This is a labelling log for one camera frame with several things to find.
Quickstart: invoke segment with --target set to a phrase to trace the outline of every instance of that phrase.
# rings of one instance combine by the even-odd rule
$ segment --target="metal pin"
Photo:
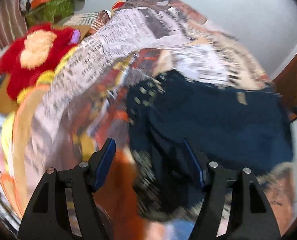
[[[251,173],[250,168],[247,168],[247,167],[245,167],[245,168],[243,169],[243,171],[244,171],[246,174],[250,174],[250,173]]]
[[[79,166],[81,168],[85,168],[85,167],[87,167],[87,165],[88,165],[88,162],[86,162],[86,161],[80,162],[80,164],[79,164]]]
[[[217,162],[210,162],[210,166],[212,168],[217,168],[218,167],[218,163]]]
[[[54,171],[55,171],[54,168],[48,168],[48,169],[46,170],[46,172],[47,172],[48,174],[52,174]]]

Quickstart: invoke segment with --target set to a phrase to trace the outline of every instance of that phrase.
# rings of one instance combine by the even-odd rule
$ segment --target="blue fabric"
[[[127,111],[134,122],[129,126],[130,148],[148,152],[165,210],[189,208],[202,199],[183,158],[184,138],[210,161],[228,169],[249,167],[256,175],[292,160],[288,116],[270,88],[218,88],[188,82],[175,70],[156,80],[129,89]]]

